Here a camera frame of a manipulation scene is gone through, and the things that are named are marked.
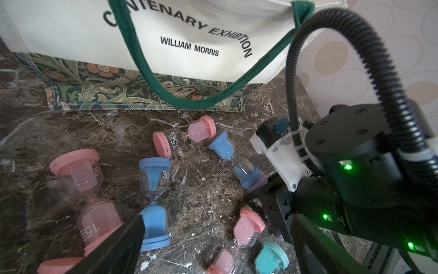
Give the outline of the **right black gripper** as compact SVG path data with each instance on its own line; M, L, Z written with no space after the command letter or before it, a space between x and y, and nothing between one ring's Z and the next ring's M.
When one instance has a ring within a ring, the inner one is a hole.
M303 188L295 185L290 191L279 173L268 176L267 184L247 193L245 202L268 225L275 237L282 237L286 243L293 243L294 215L306 214Z

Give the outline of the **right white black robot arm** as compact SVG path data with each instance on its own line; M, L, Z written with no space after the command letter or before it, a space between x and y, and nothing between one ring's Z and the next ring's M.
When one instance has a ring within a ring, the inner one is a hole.
M315 11L293 2L288 45L288 119L271 118L251 137L276 172L245 201L276 236L294 246L303 274L369 274L329 229L397 249L413 272L411 253L438 259L438 139L418 104L406 96L381 37L357 13ZM333 29L353 46L377 104L335 105L301 137L296 98L300 51L318 29Z

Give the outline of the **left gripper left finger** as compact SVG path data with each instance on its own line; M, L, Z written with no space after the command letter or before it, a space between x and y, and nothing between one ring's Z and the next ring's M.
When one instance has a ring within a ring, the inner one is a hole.
M144 233L143 218L138 215L125 222L68 273L133 274Z

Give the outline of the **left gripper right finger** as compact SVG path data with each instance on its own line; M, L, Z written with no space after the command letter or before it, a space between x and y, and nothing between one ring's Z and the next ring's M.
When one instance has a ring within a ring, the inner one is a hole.
M292 235L302 274L370 273L302 214L294 216Z

